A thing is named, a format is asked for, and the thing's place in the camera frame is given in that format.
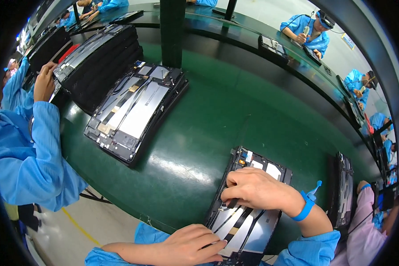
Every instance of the ribbon cable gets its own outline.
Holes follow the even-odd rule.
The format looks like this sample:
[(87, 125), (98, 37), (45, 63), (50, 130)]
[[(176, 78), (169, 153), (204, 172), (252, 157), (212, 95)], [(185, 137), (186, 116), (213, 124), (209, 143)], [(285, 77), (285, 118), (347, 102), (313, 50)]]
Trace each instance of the ribbon cable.
[(152, 81), (152, 77), (149, 77), (140, 88), (138, 88), (137, 90), (137, 95), (134, 97), (134, 99), (131, 101), (130, 106), (127, 109), (127, 112), (124, 114), (124, 117), (122, 118), (122, 120), (120, 121), (120, 123), (117, 126), (117, 129), (119, 129), (119, 127), (122, 125), (122, 122), (124, 121), (124, 119), (127, 117), (128, 113), (130, 113), (130, 111), (133, 109), (133, 107), (138, 103), (140, 96), (142, 96), (142, 94), (144, 93), (144, 88), (146, 88), (149, 83)]
[(241, 208), (241, 206), (238, 206), (238, 208), (228, 217), (228, 219), (226, 219), (217, 229), (216, 231), (213, 232), (213, 234), (215, 234), (217, 231), (219, 231), (231, 218), (232, 216), (235, 214), (235, 212), (237, 212), (239, 210), (239, 208)]
[[(146, 80), (142, 86), (137, 90), (138, 95), (140, 94), (140, 90), (143, 89), (145, 87), (145, 85), (149, 84), (149, 82)], [(133, 95), (133, 93), (129, 93), (127, 92), (127, 94), (114, 106), (114, 108), (111, 110), (111, 112), (109, 112), (109, 114), (106, 116), (106, 118), (102, 121), (102, 124), (106, 125), (109, 120), (111, 120), (112, 116), (114, 116), (114, 114), (123, 106), (123, 104), (125, 104), (127, 102), (128, 99), (130, 99), (130, 97)], [(131, 108), (133, 107), (133, 102), (130, 104), (131, 106), (129, 107), (128, 111), (131, 110)]]
[(250, 229), (248, 230), (247, 236), (244, 239), (243, 244), (239, 248), (238, 254), (241, 253), (244, 249), (245, 244), (247, 243), (248, 238), (251, 235), (251, 232), (253, 231), (254, 226), (256, 225), (257, 221), (260, 219), (260, 217), (265, 213), (265, 210), (262, 210), (259, 215), (253, 219), (253, 222), (251, 223)]
[(227, 242), (231, 241), (234, 235), (238, 232), (239, 228), (243, 225), (245, 219), (250, 215), (250, 213), (253, 211), (251, 208), (245, 208), (243, 214), (241, 214), (241, 217), (238, 218), (237, 222), (234, 224), (234, 227), (230, 229), (229, 233), (225, 236), (225, 240)]

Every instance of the blue anti-static wrist strap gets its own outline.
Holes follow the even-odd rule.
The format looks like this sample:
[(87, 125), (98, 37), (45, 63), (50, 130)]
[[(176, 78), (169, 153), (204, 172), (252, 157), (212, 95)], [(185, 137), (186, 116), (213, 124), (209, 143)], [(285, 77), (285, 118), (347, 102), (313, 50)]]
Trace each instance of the blue anti-static wrist strap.
[(300, 192), (300, 194), (302, 195), (303, 199), (306, 201), (306, 205), (304, 206), (301, 213), (299, 213), (299, 215), (297, 215), (296, 217), (292, 217), (292, 219), (297, 222), (303, 221), (304, 218), (306, 218), (309, 215), (309, 212), (310, 210), (312, 210), (313, 205), (315, 205), (315, 203), (307, 197), (306, 193), (303, 190)]

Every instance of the green workbench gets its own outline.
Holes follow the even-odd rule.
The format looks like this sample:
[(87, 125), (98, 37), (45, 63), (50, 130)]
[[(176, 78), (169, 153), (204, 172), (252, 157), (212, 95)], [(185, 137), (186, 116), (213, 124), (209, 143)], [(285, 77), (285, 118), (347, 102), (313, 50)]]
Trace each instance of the green workbench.
[[(159, 44), (140, 45), (145, 61), (161, 62)], [(251, 72), (186, 48), (182, 69), (190, 88), (134, 169), (84, 136), (90, 117), (77, 105), (63, 94), (54, 99), (61, 111), (63, 157), (113, 204), (168, 233), (202, 223), (230, 151), (239, 145), (291, 169), (291, 185), (299, 191), (322, 180), (316, 196), (324, 210), (327, 155), (340, 151), (351, 158), (356, 182), (372, 178), (351, 141), (303, 101)], [(283, 215), (267, 253), (279, 253), (298, 236), (295, 222)]]

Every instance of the black cable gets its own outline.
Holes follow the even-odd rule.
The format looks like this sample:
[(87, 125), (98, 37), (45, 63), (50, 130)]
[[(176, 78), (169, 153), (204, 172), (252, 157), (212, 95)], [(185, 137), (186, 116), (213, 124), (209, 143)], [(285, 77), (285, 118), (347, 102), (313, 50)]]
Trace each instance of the black cable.
[(332, 31), (333, 33), (337, 33), (337, 34), (345, 34), (345, 32), (336, 32), (336, 31), (333, 31), (332, 29), (330, 29), (330, 31)]
[(296, 18), (294, 18), (290, 23), (288, 23), (287, 26), (285, 26), (285, 27), (281, 30), (281, 32), (282, 32), (284, 29), (286, 29), (286, 27), (288, 27), (291, 23), (293, 23), (296, 19), (298, 19), (298, 18), (301, 17), (301, 16), (307, 16), (307, 17), (310, 18), (310, 20), (312, 20), (312, 18), (311, 18), (309, 15), (306, 15), (306, 14), (298, 15), (298, 16), (297, 16)]
[(377, 93), (377, 95), (378, 95), (378, 97), (380, 98), (380, 100), (381, 100), (383, 103), (387, 104), (387, 102), (383, 101), (383, 99), (381, 98), (380, 93), (378, 93), (377, 90), (375, 90), (375, 92)]

